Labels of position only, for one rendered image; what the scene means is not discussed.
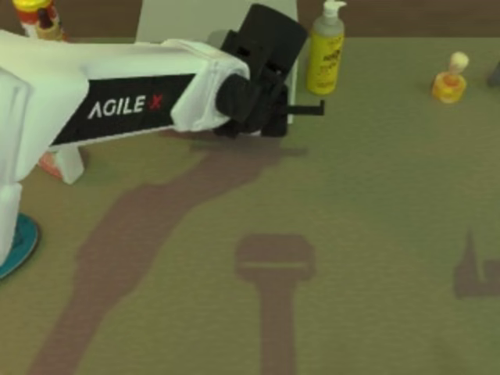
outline perfume bottle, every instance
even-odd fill
[[[439,73],[432,84],[432,96],[443,103],[456,103],[467,88],[462,72],[469,65],[469,57],[463,52],[455,52],[450,58],[447,72]]]

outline pump bottle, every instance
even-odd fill
[[[326,0],[323,15],[312,25],[306,85],[313,94],[328,95],[337,87],[345,35],[338,11],[345,5],[345,2]]]

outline green tabletop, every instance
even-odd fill
[[[500,373],[498,47],[348,39],[327,114],[281,142],[150,134],[85,148],[74,186],[35,170],[0,373]]]

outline yellow bottle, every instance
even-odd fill
[[[312,25],[306,85],[316,95],[328,95],[337,86],[345,34],[338,10],[344,5],[347,4],[326,0],[323,15]]]
[[[467,88],[462,72],[469,65],[469,57],[463,52],[455,52],[450,58],[447,72],[439,73],[432,85],[432,96],[443,103],[456,103]]]

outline white robotic arm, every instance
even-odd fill
[[[204,43],[86,45],[0,32],[0,266],[10,251],[21,186],[48,149],[162,129],[283,137],[284,84],[306,31],[253,5],[221,49]]]

